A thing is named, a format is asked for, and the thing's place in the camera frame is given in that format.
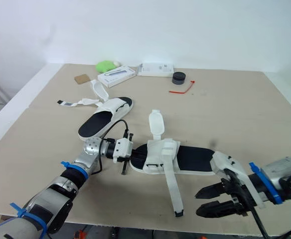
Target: orange object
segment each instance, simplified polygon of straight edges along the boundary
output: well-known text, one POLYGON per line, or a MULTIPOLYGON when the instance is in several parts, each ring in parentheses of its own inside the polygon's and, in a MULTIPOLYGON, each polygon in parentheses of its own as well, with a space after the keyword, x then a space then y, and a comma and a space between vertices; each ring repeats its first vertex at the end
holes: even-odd
POLYGON ((169 91, 169 92, 176 93, 176 94, 185 94, 186 92, 188 92, 188 90, 190 90, 190 88, 193 86, 194 83, 195 83, 195 81, 191 81, 191 85, 189 86, 189 88, 187 88, 187 90, 185 92, 179 92, 179 91, 169 91))
POLYGON ((87 233, 84 233, 82 230, 76 231, 74 234, 74 239, 85 239, 87 233))

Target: table surface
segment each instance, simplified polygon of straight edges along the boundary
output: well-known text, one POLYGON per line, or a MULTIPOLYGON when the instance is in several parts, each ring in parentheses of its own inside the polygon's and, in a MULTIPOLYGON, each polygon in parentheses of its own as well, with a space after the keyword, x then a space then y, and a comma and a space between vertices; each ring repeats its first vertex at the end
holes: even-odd
MULTIPOLYGON (((134 133, 134 148, 152 135, 148 115, 159 109, 164 118, 163 137, 181 145, 207 147, 248 163, 266 165, 291 155, 291 106, 261 72, 176 69, 186 73, 183 85, 169 78, 134 77, 107 89, 110 97, 127 96, 134 107, 124 117, 134 133), (191 80, 195 84, 184 95, 191 80)), ((60 161, 73 161, 83 142, 78 128, 95 111, 94 106, 61 107, 56 102, 95 99, 89 83, 74 77, 97 78, 91 65, 64 65, 38 94, 0 141, 0 214, 15 215, 9 203, 24 205, 64 170, 60 161)), ((116 126, 110 135, 122 136, 116 126)), ((195 199, 202 187, 219 182, 217 176, 177 175, 184 216, 175 218, 164 175, 147 175, 104 159, 104 170, 91 176, 74 200, 68 222, 216 234, 259 235, 252 216, 231 215, 205 219, 196 209, 211 200, 195 199)), ((218 200, 227 201, 223 195, 218 200)), ((269 234, 291 229, 291 201, 257 209, 269 234)))

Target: green object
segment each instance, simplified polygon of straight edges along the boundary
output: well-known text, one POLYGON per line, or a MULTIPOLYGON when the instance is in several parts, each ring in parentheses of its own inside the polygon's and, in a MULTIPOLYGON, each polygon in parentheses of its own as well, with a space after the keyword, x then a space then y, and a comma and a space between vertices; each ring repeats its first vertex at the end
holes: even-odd
POLYGON ((116 65, 112 61, 102 61, 96 65, 96 70, 99 73, 105 73, 116 68, 116 65))

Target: white sandal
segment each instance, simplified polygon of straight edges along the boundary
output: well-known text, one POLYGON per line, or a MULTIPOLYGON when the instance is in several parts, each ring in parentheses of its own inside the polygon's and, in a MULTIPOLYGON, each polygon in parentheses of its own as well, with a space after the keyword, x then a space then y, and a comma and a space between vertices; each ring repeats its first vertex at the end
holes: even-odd
POLYGON ((102 136, 116 121, 124 117, 133 107, 133 101, 128 97, 109 99, 102 84, 93 80, 90 82, 92 90, 103 101, 83 98, 77 103, 58 101, 61 106, 75 107, 77 105, 97 105, 94 114, 79 128, 78 134, 85 141, 90 137, 102 136))
POLYGON ((152 110, 149 124, 153 140, 148 140, 147 144, 136 149, 145 154, 146 159, 131 158, 130 166, 142 173, 165 174, 175 216, 181 217, 183 203, 175 174, 214 175, 210 165, 214 151, 208 148, 180 146, 180 142, 172 138, 161 140, 164 122, 158 110, 152 110))

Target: green sponge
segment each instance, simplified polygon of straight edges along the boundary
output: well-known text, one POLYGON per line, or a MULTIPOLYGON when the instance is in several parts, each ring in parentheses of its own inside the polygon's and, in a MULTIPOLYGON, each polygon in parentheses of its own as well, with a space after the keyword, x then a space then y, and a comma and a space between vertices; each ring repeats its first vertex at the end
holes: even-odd
POLYGON ((116 61, 102 61, 96 65, 96 70, 99 73, 105 73, 107 71, 111 71, 120 66, 119 62, 116 61))

